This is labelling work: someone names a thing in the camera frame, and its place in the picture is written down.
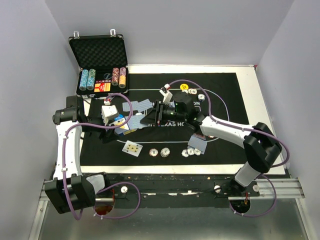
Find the blue playing card box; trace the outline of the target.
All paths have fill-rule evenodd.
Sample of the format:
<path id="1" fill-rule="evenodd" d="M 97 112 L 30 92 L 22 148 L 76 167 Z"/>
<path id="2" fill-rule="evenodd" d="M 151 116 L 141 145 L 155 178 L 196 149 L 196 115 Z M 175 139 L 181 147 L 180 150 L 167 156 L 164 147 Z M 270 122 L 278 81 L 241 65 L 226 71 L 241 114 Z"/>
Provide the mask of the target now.
<path id="1" fill-rule="evenodd" d="M 121 125 L 125 121 L 126 121 L 126 118 L 122 114 L 120 114 L 109 125 L 110 126 L 118 126 L 118 125 Z M 137 129 L 133 129 L 132 127 L 129 127 L 129 125 L 126 123 L 125 125 L 122 125 L 121 127 L 115 128 L 114 132 L 116 135 L 124 136 L 124 135 L 130 134 L 130 133 L 133 133 L 136 130 Z"/>

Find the yellow big blind button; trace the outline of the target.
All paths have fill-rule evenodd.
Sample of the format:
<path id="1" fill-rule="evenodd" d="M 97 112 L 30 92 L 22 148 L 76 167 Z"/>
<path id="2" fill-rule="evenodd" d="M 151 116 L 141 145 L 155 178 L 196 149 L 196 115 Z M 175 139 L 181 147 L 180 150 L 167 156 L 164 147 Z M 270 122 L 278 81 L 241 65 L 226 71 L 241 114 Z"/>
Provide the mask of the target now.
<path id="1" fill-rule="evenodd" d="M 189 89 L 189 86 L 185 83 L 181 84 L 179 86 L 179 88 L 182 90 L 182 91 L 187 91 Z"/>

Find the red triangular dealer button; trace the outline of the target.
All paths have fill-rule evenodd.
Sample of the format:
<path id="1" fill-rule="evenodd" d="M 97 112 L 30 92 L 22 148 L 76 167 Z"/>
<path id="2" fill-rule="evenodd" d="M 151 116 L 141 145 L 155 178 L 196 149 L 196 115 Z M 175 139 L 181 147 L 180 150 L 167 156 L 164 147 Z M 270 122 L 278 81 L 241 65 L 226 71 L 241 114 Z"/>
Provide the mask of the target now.
<path id="1" fill-rule="evenodd" d="M 200 134 L 194 134 L 195 137 L 199 138 L 199 139 L 203 139 L 206 140 L 206 137 L 204 135 L 200 135 Z"/>

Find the blue backed card bottom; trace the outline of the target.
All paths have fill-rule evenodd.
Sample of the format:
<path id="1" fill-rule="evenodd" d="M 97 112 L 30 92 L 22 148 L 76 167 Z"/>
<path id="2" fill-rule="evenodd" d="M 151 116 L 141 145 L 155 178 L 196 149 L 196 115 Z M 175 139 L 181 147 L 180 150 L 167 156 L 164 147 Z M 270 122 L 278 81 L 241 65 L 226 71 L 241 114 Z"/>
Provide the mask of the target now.
<path id="1" fill-rule="evenodd" d="M 201 154 L 204 154 L 207 148 L 207 142 L 206 141 L 198 141 L 198 142 L 189 142 L 188 146 L 197 149 L 201 152 Z"/>

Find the blue backed card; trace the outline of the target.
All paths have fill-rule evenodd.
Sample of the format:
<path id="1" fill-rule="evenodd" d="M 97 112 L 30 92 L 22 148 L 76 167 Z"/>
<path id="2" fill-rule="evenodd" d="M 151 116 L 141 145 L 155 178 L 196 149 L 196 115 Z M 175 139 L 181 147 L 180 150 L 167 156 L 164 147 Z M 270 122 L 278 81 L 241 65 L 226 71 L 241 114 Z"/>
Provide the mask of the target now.
<path id="1" fill-rule="evenodd" d="M 201 152 L 201 154 L 204 154 L 207 148 L 207 142 L 206 141 L 198 141 L 198 142 L 189 142 L 188 146 L 197 149 Z"/>
<path id="2" fill-rule="evenodd" d="M 133 111 L 135 110 L 136 104 L 137 104 L 136 101 L 132 101 L 132 102 L 131 102 L 131 106 L 132 106 L 132 110 L 133 110 Z M 122 110 L 123 110 L 124 112 L 129 112 L 130 109 L 131 109 L 131 107 L 130 107 L 130 104 L 129 104 L 128 102 L 123 102 L 123 103 L 122 103 Z"/>

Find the blue poker chip stack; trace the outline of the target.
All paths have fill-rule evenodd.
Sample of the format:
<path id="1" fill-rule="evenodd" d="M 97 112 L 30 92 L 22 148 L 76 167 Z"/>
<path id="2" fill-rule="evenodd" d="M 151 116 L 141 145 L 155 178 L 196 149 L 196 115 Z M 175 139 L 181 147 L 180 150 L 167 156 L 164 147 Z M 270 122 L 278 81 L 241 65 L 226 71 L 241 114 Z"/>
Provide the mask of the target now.
<path id="1" fill-rule="evenodd" d="M 202 152 L 197 149 L 197 148 L 188 148 L 188 149 L 184 149 L 181 152 L 181 155 L 185 158 L 189 157 L 189 156 L 200 156 L 202 154 Z"/>

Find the grey poker chip stack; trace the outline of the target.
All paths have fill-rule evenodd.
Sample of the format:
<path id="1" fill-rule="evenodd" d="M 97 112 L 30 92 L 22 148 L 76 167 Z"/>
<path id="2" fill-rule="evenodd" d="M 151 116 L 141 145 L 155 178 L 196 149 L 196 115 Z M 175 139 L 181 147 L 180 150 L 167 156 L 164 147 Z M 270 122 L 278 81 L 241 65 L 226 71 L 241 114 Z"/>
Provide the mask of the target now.
<path id="1" fill-rule="evenodd" d="M 160 155 L 163 157 L 163 158 L 166 158 L 170 155 L 170 149 L 165 147 L 163 148 L 161 151 L 160 151 Z"/>

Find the red poker chip stack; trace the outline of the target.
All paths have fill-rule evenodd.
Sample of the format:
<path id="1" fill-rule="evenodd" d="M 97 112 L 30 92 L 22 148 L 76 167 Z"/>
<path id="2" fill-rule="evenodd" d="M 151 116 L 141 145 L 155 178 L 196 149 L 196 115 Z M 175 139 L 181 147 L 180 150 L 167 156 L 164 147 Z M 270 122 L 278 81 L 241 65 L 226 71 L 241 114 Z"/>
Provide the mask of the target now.
<path id="1" fill-rule="evenodd" d="M 159 151 L 155 148 L 149 150 L 149 155 L 152 157 L 156 157 L 159 154 Z"/>

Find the blue backed card fan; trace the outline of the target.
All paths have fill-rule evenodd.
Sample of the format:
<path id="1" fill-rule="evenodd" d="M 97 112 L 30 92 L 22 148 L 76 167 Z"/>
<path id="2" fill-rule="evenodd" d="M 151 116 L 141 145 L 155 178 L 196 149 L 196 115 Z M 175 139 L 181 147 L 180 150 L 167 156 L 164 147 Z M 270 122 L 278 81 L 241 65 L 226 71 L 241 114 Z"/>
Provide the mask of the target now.
<path id="1" fill-rule="evenodd" d="M 141 123 L 141 120 L 145 117 L 145 115 L 133 115 L 127 122 L 128 127 L 131 130 L 134 129 L 143 129 L 148 127 L 148 124 Z"/>

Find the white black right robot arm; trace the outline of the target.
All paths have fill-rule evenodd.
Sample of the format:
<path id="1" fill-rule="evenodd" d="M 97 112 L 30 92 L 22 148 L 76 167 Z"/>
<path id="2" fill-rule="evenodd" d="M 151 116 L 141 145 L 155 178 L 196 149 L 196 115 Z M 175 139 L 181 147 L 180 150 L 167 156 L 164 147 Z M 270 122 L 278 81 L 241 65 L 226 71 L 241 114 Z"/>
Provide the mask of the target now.
<path id="1" fill-rule="evenodd" d="M 229 183 L 230 191 L 236 196 L 243 195 L 252 181 L 268 173 L 283 149 L 266 124 L 258 122 L 251 126 L 214 118 L 197 110 L 185 92 L 166 93 L 162 101 L 155 101 L 154 107 L 147 110 L 140 122 L 160 126 L 169 121 L 184 122 L 195 132 L 244 149 L 246 162 Z"/>

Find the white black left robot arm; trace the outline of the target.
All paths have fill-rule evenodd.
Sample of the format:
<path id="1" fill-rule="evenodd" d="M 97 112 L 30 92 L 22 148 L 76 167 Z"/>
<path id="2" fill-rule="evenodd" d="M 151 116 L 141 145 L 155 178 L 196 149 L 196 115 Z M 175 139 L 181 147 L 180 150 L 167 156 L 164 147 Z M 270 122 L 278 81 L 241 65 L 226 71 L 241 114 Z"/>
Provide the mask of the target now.
<path id="1" fill-rule="evenodd" d="M 44 191 L 59 214 L 83 210 L 95 205 L 96 194 L 107 197 L 111 191 L 105 172 L 84 176 L 81 171 L 81 135 L 83 132 L 102 132 L 103 120 L 85 115 L 80 96 L 68 96 L 66 107 L 52 117 L 58 136 L 57 160 L 51 181 Z"/>

